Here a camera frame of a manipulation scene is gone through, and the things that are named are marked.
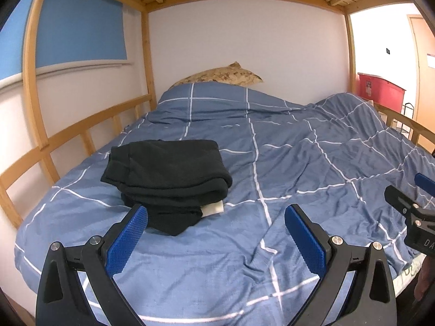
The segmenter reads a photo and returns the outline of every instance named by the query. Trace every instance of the pillow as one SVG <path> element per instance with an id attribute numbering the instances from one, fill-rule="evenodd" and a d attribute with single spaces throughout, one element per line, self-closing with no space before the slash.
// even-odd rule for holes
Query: pillow
<path id="1" fill-rule="evenodd" d="M 179 86 L 180 84 L 184 83 L 210 81 L 234 84 L 235 86 L 242 87 L 263 82 L 263 80 L 255 75 L 255 73 L 243 69 L 238 62 L 235 62 L 234 64 L 225 67 L 212 68 L 211 70 L 195 73 L 194 75 L 186 77 L 173 84 L 172 87 Z"/>

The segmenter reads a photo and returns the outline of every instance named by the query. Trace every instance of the blue gripper pad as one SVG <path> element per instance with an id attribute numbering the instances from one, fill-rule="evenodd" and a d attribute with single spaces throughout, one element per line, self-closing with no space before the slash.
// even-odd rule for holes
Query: blue gripper pad
<path id="1" fill-rule="evenodd" d="M 147 209 L 141 206 L 107 251 L 106 272 L 121 273 L 148 224 Z"/>
<path id="2" fill-rule="evenodd" d="M 286 208 L 284 222 L 310 272 L 322 278 L 326 274 L 327 261 L 321 244 L 292 206 Z"/>
<path id="3" fill-rule="evenodd" d="M 435 181 L 427 176 L 418 173 L 414 178 L 415 184 L 425 190 L 430 196 L 435 196 Z"/>

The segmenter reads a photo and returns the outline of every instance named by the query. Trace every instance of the human hand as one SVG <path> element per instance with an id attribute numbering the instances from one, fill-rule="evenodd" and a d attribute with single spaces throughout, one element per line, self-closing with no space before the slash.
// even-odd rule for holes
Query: human hand
<path id="1" fill-rule="evenodd" d="M 420 301 L 423 298 L 423 295 L 426 293 L 434 279 L 435 259 L 426 256 L 421 266 L 420 274 L 418 275 L 417 285 L 414 289 L 414 297 L 417 301 Z"/>

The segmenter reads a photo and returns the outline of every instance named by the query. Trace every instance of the blue window blind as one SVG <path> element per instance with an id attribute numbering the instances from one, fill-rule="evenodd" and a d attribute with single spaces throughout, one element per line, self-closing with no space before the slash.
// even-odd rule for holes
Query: blue window blind
<path id="1" fill-rule="evenodd" d="M 23 40 L 32 0 L 21 0 L 0 31 L 0 79 L 22 71 Z"/>
<path id="2" fill-rule="evenodd" d="M 36 67 L 111 59 L 127 59 L 120 2 L 44 0 L 36 38 Z"/>

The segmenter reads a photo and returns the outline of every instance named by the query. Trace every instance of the white paper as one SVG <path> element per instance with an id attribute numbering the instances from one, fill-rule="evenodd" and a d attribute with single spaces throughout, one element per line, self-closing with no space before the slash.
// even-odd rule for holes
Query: white paper
<path id="1" fill-rule="evenodd" d="M 208 215 L 222 213 L 223 212 L 223 202 L 215 202 L 201 207 L 202 216 L 207 217 Z"/>

